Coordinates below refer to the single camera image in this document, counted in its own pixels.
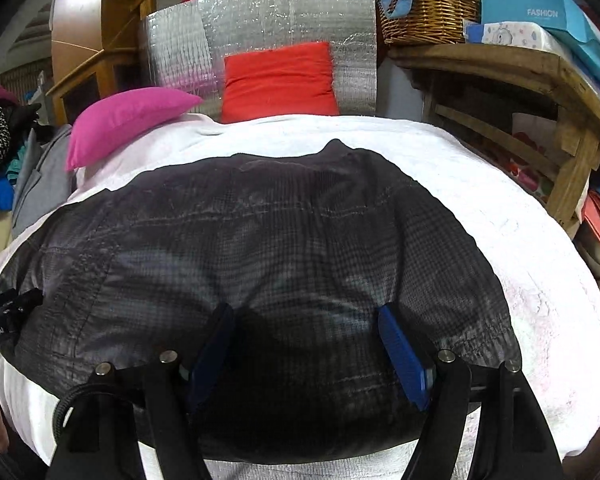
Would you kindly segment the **magenta pillow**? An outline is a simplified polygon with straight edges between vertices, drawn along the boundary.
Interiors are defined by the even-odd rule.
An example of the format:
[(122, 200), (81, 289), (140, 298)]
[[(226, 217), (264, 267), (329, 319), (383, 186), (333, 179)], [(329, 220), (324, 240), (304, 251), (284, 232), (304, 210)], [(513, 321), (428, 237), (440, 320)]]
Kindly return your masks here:
[(99, 100), (73, 123), (65, 168), (72, 171), (93, 165), (202, 102), (200, 96), (163, 87), (119, 92)]

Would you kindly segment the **wooden cabinet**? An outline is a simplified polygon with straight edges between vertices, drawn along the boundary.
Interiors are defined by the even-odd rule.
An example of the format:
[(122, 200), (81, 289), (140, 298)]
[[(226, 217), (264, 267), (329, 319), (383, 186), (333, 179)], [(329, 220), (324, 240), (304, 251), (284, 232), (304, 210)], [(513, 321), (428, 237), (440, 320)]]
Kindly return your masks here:
[(135, 0), (53, 0), (52, 99), (58, 126), (87, 107), (131, 87), (140, 18)]

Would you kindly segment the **silver foil insulation panel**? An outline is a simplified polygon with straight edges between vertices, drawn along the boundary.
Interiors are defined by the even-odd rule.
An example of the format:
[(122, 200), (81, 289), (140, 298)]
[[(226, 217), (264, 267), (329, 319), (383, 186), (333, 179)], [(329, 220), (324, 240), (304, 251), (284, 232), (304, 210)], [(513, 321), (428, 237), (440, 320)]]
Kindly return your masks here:
[(200, 96), (198, 112), (212, 119), (227, 55), (314, 41), (330, 44), (340, 112), (376, 110), (375, 0), (190, 0), (149, 14), (138, 38), (144, 83)]

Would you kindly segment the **black quilted zip jacket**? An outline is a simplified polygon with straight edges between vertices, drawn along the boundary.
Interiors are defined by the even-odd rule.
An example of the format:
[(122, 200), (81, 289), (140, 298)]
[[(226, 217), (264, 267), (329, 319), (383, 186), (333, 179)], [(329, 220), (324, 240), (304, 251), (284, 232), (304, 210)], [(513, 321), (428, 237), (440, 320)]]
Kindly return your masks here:
[(336, 140), (166, 166), (63, 206), (0, 273), (0, 292), (31, 288), (44, 300), (1, 355), (55, 396), (104, 361), (190, 360), (231, 306), (197, 417), (216, 460), (309, 463), (413, 440), (422, 415), (376, 332), (385, 304), (469, 363), (520, 355), (501, 283), (454, 214), (404, 164)]

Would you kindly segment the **teal garment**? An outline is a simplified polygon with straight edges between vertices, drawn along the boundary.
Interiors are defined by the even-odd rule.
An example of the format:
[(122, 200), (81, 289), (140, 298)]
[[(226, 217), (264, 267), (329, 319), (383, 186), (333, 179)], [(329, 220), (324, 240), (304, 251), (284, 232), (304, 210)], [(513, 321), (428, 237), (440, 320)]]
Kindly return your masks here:
[(16, 186), (18, 177), (20, 175), (24, 158), (27, 154), (27, 149), (28, 144), (27, 142), (24, 142), (6, 168), (5, 177), (13, 188)]

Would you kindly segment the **white textured bedspread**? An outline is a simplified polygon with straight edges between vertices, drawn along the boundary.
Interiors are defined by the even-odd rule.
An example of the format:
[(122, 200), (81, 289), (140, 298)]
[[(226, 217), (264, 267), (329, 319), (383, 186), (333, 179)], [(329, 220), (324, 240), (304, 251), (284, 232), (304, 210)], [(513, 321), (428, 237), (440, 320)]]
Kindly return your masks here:
[[(297, 157), (339, 139), (381, 154), (414, 178), (476, 241), (501, 281), (521, 346), (522, 369), (560, 458), (584, 458), (600, 437), (600, 291), (565, 231), (501, 170), (444, 130), (423, 122), (364, 116), (291, 115), (221, 125), (192, 115), (155, 128), (99, 164), (79, 170), (68, 204), (117, 190), (138, 174), (210, 157)], [(0, 356), (7, 429), (48, 465), (58, 399)], [(306, 465), (208, 462), (217, 479), (397, 479), (409, 443), (348, 460)]]

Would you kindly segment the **white patterned box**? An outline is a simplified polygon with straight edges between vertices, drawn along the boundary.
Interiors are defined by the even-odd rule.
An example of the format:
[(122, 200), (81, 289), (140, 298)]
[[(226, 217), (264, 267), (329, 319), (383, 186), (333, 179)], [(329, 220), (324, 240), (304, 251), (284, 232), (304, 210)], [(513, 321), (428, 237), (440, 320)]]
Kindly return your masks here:
[(463, 34), (468, 44), (525, 48), (553, 53), (571, 61), (568, 48), (538, 24), (531, 22), (495, 22), (478, 24), (463, 21)]

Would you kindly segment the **wicker basket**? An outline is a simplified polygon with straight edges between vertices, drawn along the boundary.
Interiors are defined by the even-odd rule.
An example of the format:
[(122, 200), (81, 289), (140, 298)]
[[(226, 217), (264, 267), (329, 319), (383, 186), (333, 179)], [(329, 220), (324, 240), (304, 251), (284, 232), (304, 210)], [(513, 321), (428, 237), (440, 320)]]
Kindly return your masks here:
[(481, 0), (413, 0), (405, 18), (388, 18), (376, 0), (384, 43), (395, 46), (464, 44), (465, 23), (480, 20)]

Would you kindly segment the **wooden side table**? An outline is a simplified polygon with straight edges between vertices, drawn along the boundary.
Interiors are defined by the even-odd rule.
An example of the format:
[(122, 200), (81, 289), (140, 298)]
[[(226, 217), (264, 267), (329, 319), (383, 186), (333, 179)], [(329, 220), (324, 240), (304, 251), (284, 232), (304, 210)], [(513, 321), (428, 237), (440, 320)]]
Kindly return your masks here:
[[(600, 99), (560, 56), (494, 44), (392, 47), (389, 58), (411, 70), (426, 91), (424, 119), (470, 146), (499, 146), (552, 181), (545, 209), (564, 230), (578, 222), (588, 177), (600, 166)], [(554, 120), (554, 162), (513, 134), (516, 114)]]

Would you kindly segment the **grey coat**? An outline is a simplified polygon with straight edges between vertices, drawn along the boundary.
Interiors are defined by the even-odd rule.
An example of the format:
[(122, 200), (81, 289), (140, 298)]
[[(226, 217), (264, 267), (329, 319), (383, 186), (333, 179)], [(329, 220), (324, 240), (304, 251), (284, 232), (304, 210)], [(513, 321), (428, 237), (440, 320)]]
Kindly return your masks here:
[(76, 189), (76, 178), (65, 170), (71, 126), (52, 129), (46, 143), (30, 131), (15, 187), (12, 207), (12, 239), (44, 214), (65, 203)]

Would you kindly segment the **red pillow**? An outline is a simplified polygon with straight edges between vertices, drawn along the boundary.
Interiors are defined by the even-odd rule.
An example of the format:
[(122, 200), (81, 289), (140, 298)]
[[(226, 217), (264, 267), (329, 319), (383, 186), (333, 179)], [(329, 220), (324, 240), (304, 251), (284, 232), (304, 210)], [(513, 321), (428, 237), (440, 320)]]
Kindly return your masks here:
[(224, 66), (224, 124), (293, 114), (340, 114), (326, 41), (227, 55)]

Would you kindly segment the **teal fashion box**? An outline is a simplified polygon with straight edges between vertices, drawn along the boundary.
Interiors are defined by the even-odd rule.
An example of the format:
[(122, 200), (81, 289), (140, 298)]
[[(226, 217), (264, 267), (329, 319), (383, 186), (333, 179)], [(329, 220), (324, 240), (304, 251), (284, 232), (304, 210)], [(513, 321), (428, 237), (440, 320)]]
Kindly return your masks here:
[(600, 83), (600, 30), (573, 0), (481, 0), (481, 21), (528, 22), (543, 27)]

